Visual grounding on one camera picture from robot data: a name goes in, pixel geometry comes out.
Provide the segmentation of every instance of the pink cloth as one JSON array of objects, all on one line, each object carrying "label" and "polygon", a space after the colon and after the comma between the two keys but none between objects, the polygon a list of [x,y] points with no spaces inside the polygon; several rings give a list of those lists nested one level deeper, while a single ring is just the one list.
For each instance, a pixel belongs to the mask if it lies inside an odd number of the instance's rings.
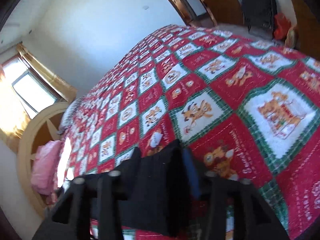
[{"label": "pink cloth", "polygon": [[53,175],[59,160],[61,141],[49,141],[39,146],[31,174],[31,185],[35,191],[49,195],[53,190]]}]

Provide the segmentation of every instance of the curved headboard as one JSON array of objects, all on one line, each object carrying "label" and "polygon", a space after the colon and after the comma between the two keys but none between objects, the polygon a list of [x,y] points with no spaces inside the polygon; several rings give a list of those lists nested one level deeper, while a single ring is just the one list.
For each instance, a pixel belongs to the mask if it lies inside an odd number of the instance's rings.
[{"label": "curved headboard", "polygon": [[56,103],[42,110],[30,121],[19,143],[17,162],[19,181],[31,205],[42,218],[44,218],[46,196],[37,193],[31,187],[32,165],[39,146],[60,139],[60,135],[56,132],[68,106],[67,102]]}]

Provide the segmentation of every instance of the bedspread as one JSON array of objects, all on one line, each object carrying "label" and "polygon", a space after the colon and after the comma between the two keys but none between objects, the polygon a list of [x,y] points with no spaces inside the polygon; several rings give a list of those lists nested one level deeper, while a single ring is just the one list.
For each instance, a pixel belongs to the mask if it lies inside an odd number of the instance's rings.
[{"label": "bedspread", "polygon": [[[314,59],[228,31],[169,25],[86,95],[64,135],[68,167],[74,176],[110,171],[135,146],[147,156],[178,138],[222,177],[250,179],[294,239],[320,214],[319,107]],[[162,139],[152,148],[156,132]],[[231,232],[232,212],[228,221]]]}]

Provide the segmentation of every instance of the window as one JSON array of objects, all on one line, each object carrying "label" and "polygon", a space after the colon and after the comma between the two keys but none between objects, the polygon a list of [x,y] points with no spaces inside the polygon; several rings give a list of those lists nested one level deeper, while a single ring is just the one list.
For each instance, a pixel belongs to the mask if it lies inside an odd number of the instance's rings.
[{"label": "window", "polygon": [[41,110],[61,99],[61,96],[18,55],[5,62],[3,70],[30,118],[34,118]]}]

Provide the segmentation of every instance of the gold curtain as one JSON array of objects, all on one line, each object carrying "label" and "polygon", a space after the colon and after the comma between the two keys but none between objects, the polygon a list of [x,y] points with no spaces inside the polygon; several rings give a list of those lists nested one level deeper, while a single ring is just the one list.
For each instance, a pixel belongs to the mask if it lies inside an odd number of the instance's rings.
[{"label": "gold curtain", "polygon": [[66,101],[71,103],[75,100],[77,89],[69,85],[61,77],[53,73],[46,66],[41,64],[34,55],[32,55],[22,43],[17,45],[17,51],[29,63],[29,65]]},{"label": "gold curtain", "polygon": [[15,153],[30,117],[12,85],[5,79],[0,64],[0,139]]}]

